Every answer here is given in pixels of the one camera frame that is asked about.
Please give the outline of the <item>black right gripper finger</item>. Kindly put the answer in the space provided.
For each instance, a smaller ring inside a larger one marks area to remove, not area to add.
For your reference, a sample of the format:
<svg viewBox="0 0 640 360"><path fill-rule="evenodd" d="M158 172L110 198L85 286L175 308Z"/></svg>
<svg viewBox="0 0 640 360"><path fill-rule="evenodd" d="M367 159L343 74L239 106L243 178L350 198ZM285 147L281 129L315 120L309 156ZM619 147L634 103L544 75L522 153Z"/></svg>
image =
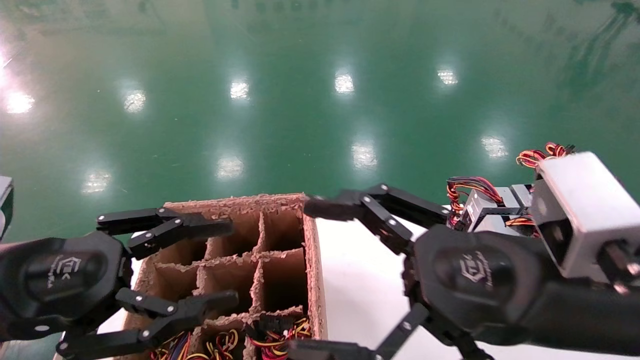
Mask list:
<svg viewBox="0 0 640 360"><path fill-rule="evenodd" d="M356 342L298 339L288 342L290 360L392 360L418 328L424 328L446 346L453 346L463 360L491 360L471 335L450 321L435 316L430 306L416 302L376 349Z"/></svg>
<svg viewBox="0 0 640 360"><path fill-rule="evenodd" d="M330 221L359 221L395 255L409 255L413 232L400 223L425 229L447 224L450 210L397 187L381 183L365 190L344 189L338 196L311 196L304 203L307 217Z"/></svg>

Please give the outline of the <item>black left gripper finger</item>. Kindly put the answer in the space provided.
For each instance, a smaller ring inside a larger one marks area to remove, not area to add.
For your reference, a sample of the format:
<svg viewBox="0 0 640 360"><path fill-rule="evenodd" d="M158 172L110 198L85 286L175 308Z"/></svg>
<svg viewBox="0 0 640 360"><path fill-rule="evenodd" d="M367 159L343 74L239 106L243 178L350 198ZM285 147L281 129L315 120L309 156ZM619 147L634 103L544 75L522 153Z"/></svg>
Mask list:
<svg viewBox="0 0 640 360"><path fill-rule="evenodd" d="M210 239L233 233L230 218L206 218L201 213L179 213L166 207L102 214L96 229L110 236L132 234L126 248L142 260L181 240Z"/></svg>

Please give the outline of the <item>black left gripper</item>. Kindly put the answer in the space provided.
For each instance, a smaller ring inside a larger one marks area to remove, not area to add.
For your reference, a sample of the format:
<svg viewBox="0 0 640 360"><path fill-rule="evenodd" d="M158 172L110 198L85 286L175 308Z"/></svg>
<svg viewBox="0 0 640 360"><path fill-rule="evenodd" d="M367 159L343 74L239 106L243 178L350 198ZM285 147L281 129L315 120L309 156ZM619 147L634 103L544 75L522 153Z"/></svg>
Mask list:
<svg viewBox="0 0 640 360"><path fill-rule="evenodd" d="M66 360L140 354L200 326L210 313L239 303L237 291L172 302L128 287L128 251L103 232L2 244L1 341L36 340L66 332L55 348ZM95 330L121 308L151 322L118 332L70 333Z"/></svg>

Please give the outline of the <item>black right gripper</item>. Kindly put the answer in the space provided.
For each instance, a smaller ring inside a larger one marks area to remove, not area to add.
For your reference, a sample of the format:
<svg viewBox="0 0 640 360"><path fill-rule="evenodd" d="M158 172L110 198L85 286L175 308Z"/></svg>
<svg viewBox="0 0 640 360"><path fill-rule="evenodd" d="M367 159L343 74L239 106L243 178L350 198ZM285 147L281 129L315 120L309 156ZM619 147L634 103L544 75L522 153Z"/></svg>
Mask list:
<svg viewBox="0 0 640 360"><path fill-rule="evenodd" d="M435 225L407 250L406 294L429 310L423 325L442 344L547 346L535 304L550 257L539 239Z"/></svg>

